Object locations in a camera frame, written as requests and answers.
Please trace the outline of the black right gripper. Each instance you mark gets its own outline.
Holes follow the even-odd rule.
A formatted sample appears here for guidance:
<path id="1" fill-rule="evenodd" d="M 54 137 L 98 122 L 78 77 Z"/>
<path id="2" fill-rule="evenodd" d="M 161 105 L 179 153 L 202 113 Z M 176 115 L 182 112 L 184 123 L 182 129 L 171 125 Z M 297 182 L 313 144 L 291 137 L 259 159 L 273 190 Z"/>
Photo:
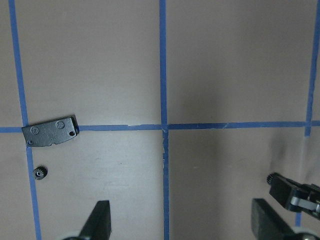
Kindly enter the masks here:
<path id="1" fill-rule="evenodd" d="M 286 210 L 302 210 L 309 215 L 320 214 L 320 187 L 301 184 L 274 172 L 269 194 Z"/>

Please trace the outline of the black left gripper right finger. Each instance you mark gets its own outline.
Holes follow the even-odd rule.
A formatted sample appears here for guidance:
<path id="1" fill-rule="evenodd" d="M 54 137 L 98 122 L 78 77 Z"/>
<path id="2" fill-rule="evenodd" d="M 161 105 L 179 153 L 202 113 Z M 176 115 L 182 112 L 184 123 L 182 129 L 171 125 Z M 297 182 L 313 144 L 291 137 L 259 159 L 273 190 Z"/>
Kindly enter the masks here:
<path id="1" fill-rule="evenodd" d="M 292 228 L 263 198 L 251 202 L 251 230 L 256 240 L 289 240 Z"/>

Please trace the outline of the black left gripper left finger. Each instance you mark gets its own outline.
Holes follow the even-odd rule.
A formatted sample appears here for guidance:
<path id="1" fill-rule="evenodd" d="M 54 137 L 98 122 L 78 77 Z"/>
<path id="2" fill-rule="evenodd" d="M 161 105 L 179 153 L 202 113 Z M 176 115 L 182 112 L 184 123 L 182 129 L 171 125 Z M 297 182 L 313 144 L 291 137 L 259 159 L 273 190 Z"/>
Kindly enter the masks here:
<path id="1" fill-rule="evenodd" d="M 96 203 L 78 237 L 81 240 L 109 240 L 112 232 L 109 200 Z"/>

